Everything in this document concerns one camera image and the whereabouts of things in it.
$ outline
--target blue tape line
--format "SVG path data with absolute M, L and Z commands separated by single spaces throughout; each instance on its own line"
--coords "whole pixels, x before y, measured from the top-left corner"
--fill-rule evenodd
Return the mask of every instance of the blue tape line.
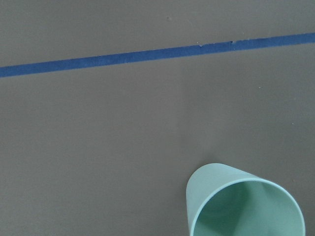
M 28 75 L 52 71 L 72 70 L 95 66 L 115 65 L 138 61 L 189 57 L 230 51 L 279 47 L 296 44 L 315 43 L 315 33 L 287 35 L 270 38 L 228 41 L 222 43 L 166 48 L 132 53 L 121 53 L 98 57 L 56 60 L 32 64 L 0 67 L 0 78 Z

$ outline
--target cup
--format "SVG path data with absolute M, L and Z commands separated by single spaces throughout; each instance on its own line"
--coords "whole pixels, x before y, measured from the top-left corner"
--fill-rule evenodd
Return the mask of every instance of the cup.
M 301 209 L 285 189 L 224 164 L 196 170 L 186 199 L 190 236 L 305 236 Z

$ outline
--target mint green cup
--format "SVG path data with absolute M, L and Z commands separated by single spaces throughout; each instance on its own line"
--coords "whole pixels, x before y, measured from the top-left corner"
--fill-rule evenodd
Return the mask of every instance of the mint green cup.
M 196 170 L 186 199 L 190 236 L 305 236 L 301 209 L 285 189 L 224 164 Z

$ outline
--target blue tape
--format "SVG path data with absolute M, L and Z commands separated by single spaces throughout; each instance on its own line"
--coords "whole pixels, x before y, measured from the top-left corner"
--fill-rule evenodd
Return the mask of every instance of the blue tape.
M 0 78 L 28 75 L 52 71 L 81 69 L 95 66 L 115 65 L 147 60 L 189 57 L 204 54 L 224 53 L 230 51 L 279 47 L 296 44 L 315 43 L 315 33 L 287 35 L 270 38 L 228 41 L 222 43 L 166 48 L 132 53 L 121 53 L 98 57 L 47 61 L 0 67 Z

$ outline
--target gray floor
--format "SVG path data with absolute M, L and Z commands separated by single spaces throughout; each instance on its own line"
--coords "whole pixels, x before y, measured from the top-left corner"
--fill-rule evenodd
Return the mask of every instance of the gray floor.
M 0 4 L 0 65 L 315 31 L 313 1 Z M 186 182 L 211 162 L 286 188 L 315 235 L 314 57 L 309 44 L 1 79 L 0 235 L 187 236 Z

